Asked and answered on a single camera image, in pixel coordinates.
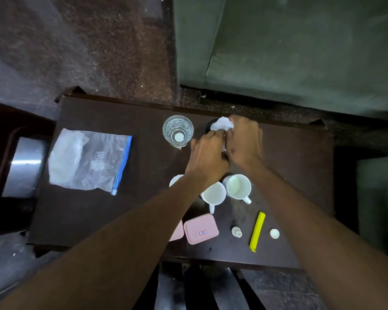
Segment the person's right hand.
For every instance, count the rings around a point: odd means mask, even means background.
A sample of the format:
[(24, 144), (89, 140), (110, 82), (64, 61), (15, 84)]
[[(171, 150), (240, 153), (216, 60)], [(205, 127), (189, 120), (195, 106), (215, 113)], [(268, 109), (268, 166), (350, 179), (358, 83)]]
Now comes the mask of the person's right hand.
[(225, 148), (234, 164), (251, 175), (264, 166), (263, 135), (233, 135), (226, 132)]

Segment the person's right forearm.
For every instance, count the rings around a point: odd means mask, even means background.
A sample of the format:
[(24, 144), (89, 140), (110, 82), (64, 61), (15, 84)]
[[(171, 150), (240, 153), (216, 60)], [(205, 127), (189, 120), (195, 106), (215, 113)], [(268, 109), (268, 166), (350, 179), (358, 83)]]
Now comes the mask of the person's right forearm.
[(326, 215), (261, 159), (237, 162), (258, 188), (330, 310), (388, 310), (388, 256)]

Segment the person's left hand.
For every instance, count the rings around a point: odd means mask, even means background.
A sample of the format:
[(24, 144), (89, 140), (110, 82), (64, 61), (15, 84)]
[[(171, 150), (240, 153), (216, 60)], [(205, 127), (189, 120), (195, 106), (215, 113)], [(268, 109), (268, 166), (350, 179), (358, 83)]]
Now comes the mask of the person's left hand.
[(229, 168), (228, 157), (222, 151), (191, 151), (185, 175), (194, 178), (204, 191), (220, 181)]

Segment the white cotton wad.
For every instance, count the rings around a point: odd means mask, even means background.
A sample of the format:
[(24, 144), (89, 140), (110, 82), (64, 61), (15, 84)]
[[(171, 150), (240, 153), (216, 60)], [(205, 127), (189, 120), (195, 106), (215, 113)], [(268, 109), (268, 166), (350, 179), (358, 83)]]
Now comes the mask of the white cotton wad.
[(48, 159), (49, 183), (76, 189), (75, 174), (89, 138), (79, 130), (62, 129)]

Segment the clear drinking glass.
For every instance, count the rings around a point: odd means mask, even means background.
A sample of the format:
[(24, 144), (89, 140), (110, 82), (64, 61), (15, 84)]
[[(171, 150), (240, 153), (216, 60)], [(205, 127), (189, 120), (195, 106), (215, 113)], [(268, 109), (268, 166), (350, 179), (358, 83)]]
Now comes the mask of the clear drinking glass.
[(194, 126), (187, 117), (174, 115), (164, 122), (162, 132), (165, 140), (171, 146), (181, 150), (191, 141), (194, 135)]

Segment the white tissue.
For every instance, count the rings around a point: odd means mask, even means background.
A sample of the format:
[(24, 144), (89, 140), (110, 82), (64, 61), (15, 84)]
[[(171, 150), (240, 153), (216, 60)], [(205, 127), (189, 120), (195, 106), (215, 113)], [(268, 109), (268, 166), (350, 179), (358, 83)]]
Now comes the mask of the white tissue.
[(214, 123), (212, 126), (211, 126), (211, 131), (214, 130), (214, 131), (218, 131), (218, 130), (224, 130), (225, 132), (227, 132), (228, 130), (230, 129), (234, 129), (234, 125), (233, 123), (229, 120), (228, 117), (221, 117), (217, 120), (216, 123)]

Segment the green sofa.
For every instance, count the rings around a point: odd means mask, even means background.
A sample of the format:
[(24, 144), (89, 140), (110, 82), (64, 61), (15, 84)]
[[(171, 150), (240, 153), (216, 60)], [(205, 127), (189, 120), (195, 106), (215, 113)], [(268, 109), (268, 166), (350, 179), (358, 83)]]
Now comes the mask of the green sofa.
[(388, 121), (388, 0), (173, 0), (182, 86)]

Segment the yellow plastic bag clip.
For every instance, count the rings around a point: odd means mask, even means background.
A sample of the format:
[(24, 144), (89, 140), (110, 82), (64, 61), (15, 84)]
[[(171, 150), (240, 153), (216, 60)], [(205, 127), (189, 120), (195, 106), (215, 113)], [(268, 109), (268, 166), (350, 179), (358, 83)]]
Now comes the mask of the yellow plastic bag clip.
[(266, 217), (265, 213), (259, 212), (254, 225), (253, 233), (249, 242), (249, 248), (254, 253), (256, 252), (256, 249), (257, 249), (259, 236), (264, 224), (265, 217)]

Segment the person's left forearm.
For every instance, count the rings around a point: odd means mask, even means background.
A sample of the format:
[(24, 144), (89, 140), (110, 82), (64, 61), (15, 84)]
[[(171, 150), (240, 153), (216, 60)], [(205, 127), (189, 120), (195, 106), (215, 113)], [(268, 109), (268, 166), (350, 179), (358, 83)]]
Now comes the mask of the person's left forearm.
[(0, 310), (131, 310), (176, 226), (201, 192), (204, 174), (185, 174), (26, 281)]

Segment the shiny steel bin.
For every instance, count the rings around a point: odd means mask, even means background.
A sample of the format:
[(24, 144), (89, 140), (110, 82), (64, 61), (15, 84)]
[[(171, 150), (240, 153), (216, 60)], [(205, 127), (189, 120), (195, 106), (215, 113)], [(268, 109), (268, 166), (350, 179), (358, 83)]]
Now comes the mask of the shiny steel bin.
[(49, 143), (20, 137), (2, 192), (3, 198), (33, 198), (42, 176)]

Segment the pink lidded box with label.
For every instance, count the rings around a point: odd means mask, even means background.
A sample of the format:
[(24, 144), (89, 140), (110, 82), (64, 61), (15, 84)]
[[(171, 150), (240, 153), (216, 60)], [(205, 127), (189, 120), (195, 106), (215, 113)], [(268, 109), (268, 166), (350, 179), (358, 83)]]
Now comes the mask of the pink lidded box with label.
[(196, 245), (219, 235), (215, 218), (207, 213), (187, 220), (183, 224), (187, 242)]

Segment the clear zip bag blue seal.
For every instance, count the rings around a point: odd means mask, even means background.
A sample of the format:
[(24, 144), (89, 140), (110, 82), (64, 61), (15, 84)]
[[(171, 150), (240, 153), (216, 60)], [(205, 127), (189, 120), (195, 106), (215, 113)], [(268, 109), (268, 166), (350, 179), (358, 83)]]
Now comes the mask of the clear zip bag blue seal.
[(101, 189), (115, 196), (128, 161), (132, 136), (82, 132), (89, 141), (83, 147), (75, 174), (75, 190)]

